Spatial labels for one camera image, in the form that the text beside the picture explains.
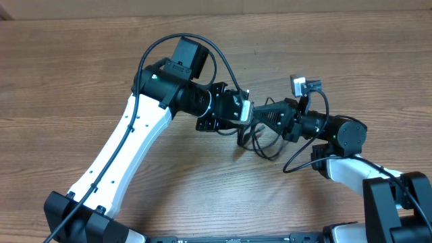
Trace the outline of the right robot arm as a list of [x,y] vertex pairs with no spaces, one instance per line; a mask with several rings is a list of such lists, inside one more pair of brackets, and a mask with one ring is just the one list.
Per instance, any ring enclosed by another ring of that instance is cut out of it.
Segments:
[[324,242],[430,242],[431,183],[419,172],[402,173],[361,157],[367,127],[345,115],[311,111],[308,100],[285,99],[254,108],[255,119],[290,142],[314,145],[309,165],[363,199],[364,223],[325,227]]

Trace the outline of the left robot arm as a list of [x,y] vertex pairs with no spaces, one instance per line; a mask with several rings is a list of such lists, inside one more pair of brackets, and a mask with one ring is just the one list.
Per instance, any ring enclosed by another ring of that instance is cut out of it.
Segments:
[[44,204],[48,241],[147,242],[116,221],[126,190],[145,155],[176,113],[197,118],[199,131],[241,128],[252,120],[249,93],[223,82],[197,84],[207,58],[221,57],[209,39],[176,34],[171,57],[140,62],[124,113],[101,152],[67,194],[52,192]]

